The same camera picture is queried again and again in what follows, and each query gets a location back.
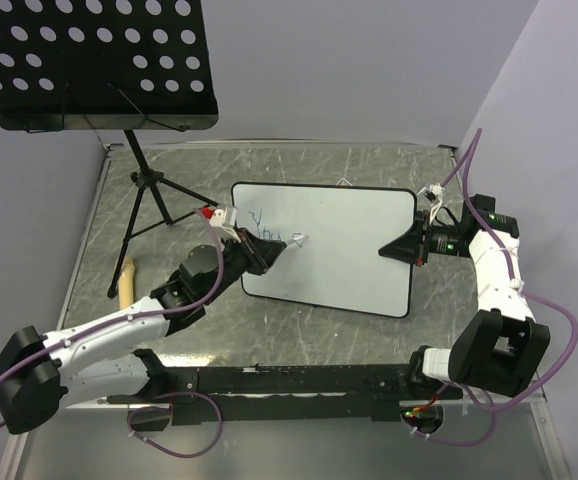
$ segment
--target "tripod leg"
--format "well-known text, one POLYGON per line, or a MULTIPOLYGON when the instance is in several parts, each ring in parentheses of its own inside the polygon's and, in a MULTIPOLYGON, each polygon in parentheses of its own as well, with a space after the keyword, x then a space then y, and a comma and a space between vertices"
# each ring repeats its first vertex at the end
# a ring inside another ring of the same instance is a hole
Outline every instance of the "tripod leg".
POLYGON ((188 188, 183 187, 182 185, 178 185, 175 182, 172 182, 171 180, 167 180, 166 178, 159 178, 158 181, 160 183, 164 183, 165 185, 167 185, 168 187, 173 188, 174 190, 178 190, 179 192, 182 193, 186 193, 187 195, 189 195, 190 197, 194 197, 197 198, 198 200, 203 201, 204 203, 208 204, 208 205, 213 205, 214 207, 218 206, 218 202, 211 200, 210 198, 205 197, 204 195, 200 195, 199 193, 194 192, 193 190, 189 190, 188 188))
POLYGON ((162 195, 160 195, 160 190, 158 190, 158 185, 155 183, 149 186, 149 190, 153 194, 153 198, 156 201, 156 205, 158 205, 158 210, 160 210, 160 214, 162 215, 162 219, 165 221, 167 225, 173 225, 173 220, 171 219, 171 215, 169 215, 169 211, 167 210, 167 206, 165 205, 165 201, 162 199, 162 195))
POLYGON ((138 218, 138 211, 140 210, 140 203, 142 202, 142 196, 144 194, 145 194, 144 188, 138 188, 136 200, 133 202, 133 210, 131 210, 131 217, 129 217, 129 223, 127 224, 127 231, 125 232, 125 238, 122 239, 122 246, 120 247, 120 255, 118 255, 116 268, 113 271, 113 278, 111 279, 111 285, 109 286, 109 290, 107 290, 107 297, 109 298, 113 298, 118 294, 118 279, 120 278, 120 272, 122 271, 122 262, 124 262, 125 255, 127 254, 127 248, 129 247, 129 240, 131 240, 131 234, 133 232, 133 227, 136 223, 136 218, 138 218))

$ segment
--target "tripod stand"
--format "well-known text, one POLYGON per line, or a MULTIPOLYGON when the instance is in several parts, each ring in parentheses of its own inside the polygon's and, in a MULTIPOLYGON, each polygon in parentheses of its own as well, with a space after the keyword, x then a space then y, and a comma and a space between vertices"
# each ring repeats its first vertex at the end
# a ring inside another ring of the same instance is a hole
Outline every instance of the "tripod stand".
POLYGON ((193 190, 189 190, 182 185, 178 185, 171 180, 165 178, 162 172, 156 172, 149 167, 147 163, 147 159, 145 158, 144 154, 142 153, 142 149, 140 148, 140 144, 138 143, 138 139, 136 138, 135 133, 132 130, 125 130, 125 136, 127 137, 127 141, 129 142, 129 146, 133 151, 133 154, 138 161, 138 166, 140 167, 139 172, 133 172, 131 174, 131 181, 136 184, 138 187, 138 192, 136 193, 136 199, 133 202, 133 209, 131 210, 131 216, 129 217, 129 223, 127 224, 127 230, 125 232, 125 236, 122 239, 122 246, 120 247, 120 254, 118 255, 118 261, 116 262, 116 268, 113 272, 113 277, 111 279, 111 285, 109 286, 109 290, 107 290, 107 296, 109 298, 113 298, 118 294, 118 279, 120 278, 120 273, 122 271, 122 263, 125 259, 125 255, 127 254, 127 248, 129 248, 129 241, 132 238, 137 237, 138 235, 142 235, 143 233, 148 232, 160 225, 167 224, 173 225, 175 223, 184 220, 185 218, 190 217, 193 212, 186 213, 185 215, 178 217, 176 219, 172 219, 169 211, 167 210, 167 206, 165 205, 164 200, 162 199, 162 195, 160 195, 160 190, 158 190, 158 184, 161 183, 168 187, 173 188, 179 192, 185 193, 191 197, 197 198, 205 203, 205 205, 212 205, 217 206, 218 203, 210 198, 205 197, 199 193, 194 192, 193 190), (162 220, 159 222, 154 223, 142 230, 139 230, 136 233, 133 233, 134 226, 136 224, 136 218, 138 217, 138 212, 140 210, 140 204, 142 202, 142 197, 145 194, 145 190, 151 190, 151 194, 153 195, 154 200, 156 201, 156 205, 158 205, 158 210, 160 210, 160 214, 162 215, 162 220))

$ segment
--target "red clip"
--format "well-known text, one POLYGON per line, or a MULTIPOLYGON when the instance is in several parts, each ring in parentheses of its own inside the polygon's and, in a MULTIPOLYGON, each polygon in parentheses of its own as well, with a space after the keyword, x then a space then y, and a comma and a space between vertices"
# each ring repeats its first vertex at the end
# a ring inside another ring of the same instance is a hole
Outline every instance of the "red clip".
POLYGON ((200 211, 202 212, 202 215, 206 218, 206 219, 210 219, 211 217, 213 217, 213 210, 210 209, 209 207, 202 207, 200 209, 200 211))

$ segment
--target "cable tie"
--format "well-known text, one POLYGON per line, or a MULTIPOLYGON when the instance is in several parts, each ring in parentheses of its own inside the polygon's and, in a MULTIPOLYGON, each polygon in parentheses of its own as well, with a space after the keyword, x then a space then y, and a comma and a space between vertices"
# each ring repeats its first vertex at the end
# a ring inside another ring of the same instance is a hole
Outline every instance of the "cable tie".
POLYGON ((518 245, 515 247, 499 247, 495 249, 498 252, 509 252, 511 255, 518 256, 518 245))
POLYGON ((514 290, 517 290, 518 295, 520 295, 522 293, 522 289, 525 288, 525 282, 518 278, 514 278, 513 280, 509 281, 509 286, 514 290))

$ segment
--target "music stand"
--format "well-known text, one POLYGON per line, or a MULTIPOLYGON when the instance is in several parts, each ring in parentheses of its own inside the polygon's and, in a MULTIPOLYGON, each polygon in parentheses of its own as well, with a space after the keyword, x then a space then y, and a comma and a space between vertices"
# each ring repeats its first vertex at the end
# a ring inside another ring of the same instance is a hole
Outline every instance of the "music stand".
POLYGON ((204 130, 217 121, 200 0, 0 0, 0 127, 123 130, 138 162, 109 298, 129 241, 191 215, 172 219, 159 183, 217 205, 152 170, 133 130, 204 130), (146 189, 162 220, 133 233, 146 189))

